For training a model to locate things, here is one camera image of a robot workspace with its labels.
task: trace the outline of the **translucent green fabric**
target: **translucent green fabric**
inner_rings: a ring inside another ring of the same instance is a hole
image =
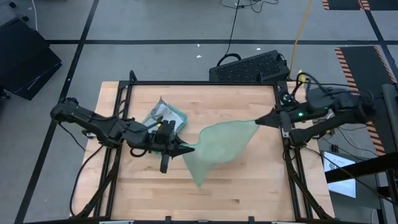
[[[200,131],[198,143],[185,144],[195,148],[183,158],[196,185],[202,185],[213,166],[241,155],[258,128],[254,120],[217,123]]]

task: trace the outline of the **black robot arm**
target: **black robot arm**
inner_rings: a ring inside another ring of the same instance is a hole
[[[149,133],[150,127],[135,121],[134,118],[104,117],[79,106],[74,98],[67,98],[64,102],[57,104],[50,115],[59,123],[76,123],[96,134],[99,143],[106,147],[119,147],[125,140],[131,149],[144,150],[138,156],[131,153],[132,156],[141,157],[146,152],[152,151],[161,153],[160,171],[163,173],[167,171],[169,157],[173,158],[194,151],[193,148],[181,145],[184,142],[174,133],[175,121],[163,120],[159,122],[157,131]]]
[[[371,99],[353,94],[341,88],[319,88],[308,91],[307,101],[278,105],[269,114],[256,120],[256,124],[281,127],[289,132],[290,145],[304,146],[312,137],[324,135],[327,130],[337,128],[347,123],[366,123],[374,114],[374,105]],[[307,129],[292,129],[292,124],[310,119],[322,118],[332,110],[335,114]]]

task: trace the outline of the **wooden tabletop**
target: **wooden tabletop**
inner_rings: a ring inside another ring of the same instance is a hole
[[[95,111],[111,116],[118,82],[103,82]],[[188,143],[198,141],[205,127],[233,120],[249,120],[268,113],[275,105],[271,86],[166,86],[136,85],[128,118],[142,121],[162,97],[188,115],[186,127],[179,136]],[[301,88],[296,96],[304,99]],[[297,126],[310,126],[300,123]],[[84,160],[99,144],[88,141]],[[316,141],[308,147],[318,151]],[[112,219],[246,221],[294,221],[290,187],[282,159],[279,129],[261,126],[243,155],[235,161],[215,167],[198,189],[182,157],[169,162],[167,174],[159,172],[160,158],[147,154],[134,158],[123,146]],[[73,209],[82,210],[98,188],[105,149],[96,155],[81,173]],[[308,189],[325,211],[334,216],[330,195],[319,155],[302,150]],[[302,217],[305,217],[302,195],[297,188]],[[104,214],[103,203],[101,214]]]

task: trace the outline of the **gray floor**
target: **gray floor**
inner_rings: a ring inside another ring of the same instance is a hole
[[[34,13],[28,0],[15,1],[16,12],[27,14],[33,27]],[[36,0],[39,32],[50,40],[78,40],[93,0]],[[225,0],[233,5],[235,1]],[[250,9],[238,12],[235,39],[294,40],[308,0],[280,0],[264,5],[260,14]],[[397,11],[373,12],[386,40],[398,40]],[[163,40],[228,39],[234,10],[218,0],[99,0],[87,39]],[[326,11],[314,1],[305,25],[305,40],[376,40],[363,11]],[[0,102],[0,217],[13,223],[21,205],[50,123],[49,112],[57,102],[76,45],[51,45],[63,66],[32,100],[17,96]],[[334,45],[299,45],[294,73],[304,69],[321,82],[346,83]],[[101,82],[126,80],[133,69],[139,80],[207,80],[208,69],[224,55],[227,45],[85,45],[68,96],[94,109]],[[248,57],[278,50],[288,61],[293,45],[232,45],[230,52]],[[398,46],[389,46],[398,60]],[[80,128],[67,126],[85,144]],[[362,148],[374,151],[365,130],[350,132]],[[338,134],[330,139],[341,148],[364,157]],[[320,141],[320,148],[328,144]],[[25,222],[68,217],[68,200],[81,165],[83,152],[61,129],[56,130]],[[351,207],[333,200],[336,216],[342,220],[370,222],[371,209]]]

